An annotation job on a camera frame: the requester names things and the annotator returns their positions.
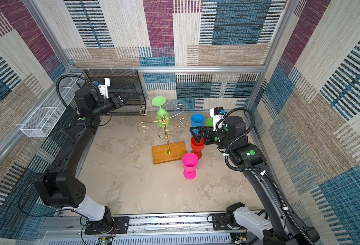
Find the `wooden rack base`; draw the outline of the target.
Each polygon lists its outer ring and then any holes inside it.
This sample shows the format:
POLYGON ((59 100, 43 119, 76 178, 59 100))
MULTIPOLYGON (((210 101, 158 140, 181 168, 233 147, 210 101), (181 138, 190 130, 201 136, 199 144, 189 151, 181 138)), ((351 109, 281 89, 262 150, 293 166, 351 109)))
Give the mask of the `wooden rack base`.
POLYGON ((154 165, 181 160, 185 154, 187 150, 184 141, 152 147, 154 165))

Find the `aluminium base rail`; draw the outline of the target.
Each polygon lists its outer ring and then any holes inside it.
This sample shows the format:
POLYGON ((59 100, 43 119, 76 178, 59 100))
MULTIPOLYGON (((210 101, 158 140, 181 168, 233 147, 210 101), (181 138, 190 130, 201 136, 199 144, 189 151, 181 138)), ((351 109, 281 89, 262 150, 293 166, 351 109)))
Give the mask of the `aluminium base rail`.
POLYGON ((240 215, 240 227, 224 212, 116 215, 115 231, 99 232, 76 216, 46 218, 36 245, 260 245, 272 232, 255 211, 240 215))

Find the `red wine glass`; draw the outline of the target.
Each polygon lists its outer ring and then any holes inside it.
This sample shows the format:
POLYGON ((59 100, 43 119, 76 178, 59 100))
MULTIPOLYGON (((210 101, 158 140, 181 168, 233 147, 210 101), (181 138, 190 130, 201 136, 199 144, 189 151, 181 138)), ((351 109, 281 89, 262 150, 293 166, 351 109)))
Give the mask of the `red wine glass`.
POLYGON ((194 137, 191 137, 191 148, 192 153, 194 153, 198 159, 202 158, 202 150, 204 149, 204 139, 202 138, 200 142, 198 143, 194 137))

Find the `black mesh shelf rack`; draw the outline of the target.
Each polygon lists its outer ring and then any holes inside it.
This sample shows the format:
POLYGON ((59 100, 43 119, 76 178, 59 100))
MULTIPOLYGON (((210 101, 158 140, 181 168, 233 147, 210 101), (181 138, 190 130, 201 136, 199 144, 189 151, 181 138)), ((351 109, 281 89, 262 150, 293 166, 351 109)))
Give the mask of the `black mesh shelf rack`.
POLYGON ((140 109, 146 106, 146 98, 142 83, 137 71, 132 69, 104 70, 85 69, 81 75, 90 82, 104 83, 104 78, 109 78, 111 85, 108 94, 132 93, 132 97, 120 109, 111 111, 108 115, 140 115, 140 109))

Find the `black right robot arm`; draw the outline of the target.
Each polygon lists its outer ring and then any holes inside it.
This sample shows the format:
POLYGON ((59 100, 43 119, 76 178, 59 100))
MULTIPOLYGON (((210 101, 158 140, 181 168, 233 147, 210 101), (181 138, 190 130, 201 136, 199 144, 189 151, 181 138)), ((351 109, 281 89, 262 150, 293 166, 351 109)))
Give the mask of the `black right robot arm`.
POLYGON ((313 245, 320 235, 290 206, 260 149, 248 141, 247 125, 239 116, 225 118, 222 131, 213 127, 191 127, 197 143, 215 144, 223 150, 227 167, 241 172, 257 193, 268 218, 251 212, 242 203, 227 208, 228 225, 243 227, 265 245, 313 245))

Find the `green wine glass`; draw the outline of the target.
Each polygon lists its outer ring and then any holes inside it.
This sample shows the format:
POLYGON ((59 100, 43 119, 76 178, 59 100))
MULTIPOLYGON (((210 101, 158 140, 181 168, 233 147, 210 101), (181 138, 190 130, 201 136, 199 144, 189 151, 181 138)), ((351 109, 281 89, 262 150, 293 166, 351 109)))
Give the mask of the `green wine glass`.
POLYGON ((158 96, 152 99, 152 104, 154 106, 158 106, 158 111, 156 112, 156 120, 157 120, 157 125, 162 128, 163 127, 163 119, 166 120, 166 122, 170 122, 170 116, 169 113, 166 111, 166 109, 163 106, 167 106, 166 103, 166 98, 163 96, 158 96))
POLYGON ((207 126, 207 127, 214 127, 214 120, 213 120, 212 117, 210 117, 210 118, 208 118, 208 119, 206 120, 206 126, 207 126))

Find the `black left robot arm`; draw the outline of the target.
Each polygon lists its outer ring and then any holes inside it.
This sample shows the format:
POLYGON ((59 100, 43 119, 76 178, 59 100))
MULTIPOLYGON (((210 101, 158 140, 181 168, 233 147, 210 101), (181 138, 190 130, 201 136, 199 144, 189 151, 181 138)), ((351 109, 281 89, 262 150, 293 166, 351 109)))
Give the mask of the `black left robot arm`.
POLYGON ((106 228, 112 225, 109 208, 92 200, 85 185, 75 175, 88 142, 99 128, 100 117, 123 107, 131 96, 131 93, 114 92, 107 99, 102 99, 99 93, 87 87, 75 92, 74 100, 77 107, 73 111, 73 121, 66 130, 68 138, 55 160, 42 174, 36 175, 34 182, 45 205, 73 210, 90 222, 104 225, 106 228))

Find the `white mesh wall basket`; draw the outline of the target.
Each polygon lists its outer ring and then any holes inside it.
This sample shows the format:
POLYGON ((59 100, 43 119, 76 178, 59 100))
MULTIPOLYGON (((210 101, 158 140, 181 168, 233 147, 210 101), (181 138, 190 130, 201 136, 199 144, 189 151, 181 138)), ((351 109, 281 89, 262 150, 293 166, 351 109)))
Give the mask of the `white mesh wall basket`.
MULTIPOLYGON (((78 78, 68 77, 59 84, 59 92, 66 105, 70 105, 74 93, 79 89, 77 81, 78 78)), ((66 107, 59 99, 56 89, 52 89, 21 127, 21 132, 27 137, 48 137, 65 111, 66 107)))

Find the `pink wine glass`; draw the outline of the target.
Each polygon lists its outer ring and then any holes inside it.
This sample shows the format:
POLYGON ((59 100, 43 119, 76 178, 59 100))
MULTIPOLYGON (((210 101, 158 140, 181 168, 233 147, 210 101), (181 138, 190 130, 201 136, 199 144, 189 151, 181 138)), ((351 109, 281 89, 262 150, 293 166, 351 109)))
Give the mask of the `pink wine glass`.
POLYGON ((196 177, 196 169, 198 167, 198 157, 194 153, 187 153, 182 158, 184 177, 188 180, 192 180, 196 177))

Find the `blue wine glass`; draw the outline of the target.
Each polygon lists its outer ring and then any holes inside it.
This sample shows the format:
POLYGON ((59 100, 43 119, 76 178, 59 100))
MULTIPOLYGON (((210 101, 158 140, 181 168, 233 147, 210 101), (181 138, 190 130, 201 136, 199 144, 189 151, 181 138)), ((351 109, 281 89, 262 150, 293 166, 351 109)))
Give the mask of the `blue wine glass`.
POLYGON ((191 116, 191 127, 202 127, 205 122, 205 117, 202 114, 196 113, 191 116))

